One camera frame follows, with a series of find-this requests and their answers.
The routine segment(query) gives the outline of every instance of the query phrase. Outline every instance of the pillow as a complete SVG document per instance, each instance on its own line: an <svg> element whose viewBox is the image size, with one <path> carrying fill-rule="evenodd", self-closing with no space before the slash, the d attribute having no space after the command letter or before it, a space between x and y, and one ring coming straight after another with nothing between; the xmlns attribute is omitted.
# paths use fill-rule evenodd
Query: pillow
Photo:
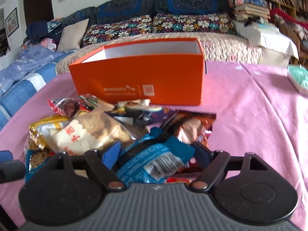
<svg viewBox="0 0 308 231"><path fill-rule="evenodd" d="M149 15L134 17L112 24L92 25L84 36L84 46L109 41L123 36L152 32L152 18Z"/></svg>
<svg viewBox="0 0 308 231"><path fill-rule="evenodd" d="M95 8L93 24L116 23L155 12L154 0L111 0Z"/></svg>
<svg viewBox="0 0 308 231"><path fill-rule="evenodd" d="M207 15L231 14L228 0L155 0L157 14Z"/></svg>
<svg viewBox="0 0 308 231"><path fill-rule="evenodd" d="M235 34L231 18L226 14L199 16L162 15L153 18L153 33L217 32Z"/></svg>
<svg viewBox="0 0 308 231"><path fill-rule="evenodd" d="M76 11L75 13L69 15L68 17L64 18L61 23L63 28L73 25L77 22L89 19L91 24L91 18L95 7L88 7L81 10Z"/></svg>
<svg viewBox="0 0 308 231"><path fill-rule="evenodd" d="M89 19L65 27L57 51L80 49L80 44L87 29Z"/></svg>

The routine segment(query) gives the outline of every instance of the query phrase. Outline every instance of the flower pattern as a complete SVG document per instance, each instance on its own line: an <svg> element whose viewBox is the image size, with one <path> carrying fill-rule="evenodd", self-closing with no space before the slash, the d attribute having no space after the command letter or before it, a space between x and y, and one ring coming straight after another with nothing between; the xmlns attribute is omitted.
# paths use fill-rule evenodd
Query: flower pattern
<svg viewBox="0 0 308 231"><path fill-rule="evenodd" d="M163 15L153 19L153 33L217 32L235 35L235 28L227 13L209 15Z"/></svg>
<svg viewBox="0 0 308 231"><path fill-rule="evenodd" d="M149 15L131 18L112 24L92 25L86 32L83 43L88 46L124 36L147 34L152 32L152 18Z"/></svg>

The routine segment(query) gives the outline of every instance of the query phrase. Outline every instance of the picture frame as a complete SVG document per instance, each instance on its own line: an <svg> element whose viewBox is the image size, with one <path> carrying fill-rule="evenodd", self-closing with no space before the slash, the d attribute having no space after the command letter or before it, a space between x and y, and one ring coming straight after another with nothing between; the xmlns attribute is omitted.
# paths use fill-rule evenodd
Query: picture frame
<svg viewBox="0 0 308 231"><path fill-rule="evenodd" d="M19 28L17 7L9 14L5 19L5 29L7 31L7 37L13 34Z"/></svg>

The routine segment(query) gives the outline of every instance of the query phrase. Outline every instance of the gold wrapper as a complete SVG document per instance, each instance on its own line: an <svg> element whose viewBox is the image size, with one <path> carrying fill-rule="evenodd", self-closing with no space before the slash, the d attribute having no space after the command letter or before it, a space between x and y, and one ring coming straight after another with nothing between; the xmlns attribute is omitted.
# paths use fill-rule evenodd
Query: gold wrapper
<svg viewBox="0 0 308 231"><path fill-rule="evenodd" d="M43 118L29 125L30 138L35 143L30 150L44 150L48 148L46 139L50 137L50 130L60 131L69 124L69 119L64 116L53 115Z"/></svg>

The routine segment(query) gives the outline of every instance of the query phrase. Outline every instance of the dark brown door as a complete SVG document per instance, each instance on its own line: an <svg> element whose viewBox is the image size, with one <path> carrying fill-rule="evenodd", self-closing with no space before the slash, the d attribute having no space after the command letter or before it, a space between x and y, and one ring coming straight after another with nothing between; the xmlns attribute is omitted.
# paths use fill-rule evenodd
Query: dark brown door
<svg viewBox="0 0 308 231"><path fill-rule="evenodd" d="M27 26L36 21L50 21L54 18L51 0L23 0Z"/></svg>

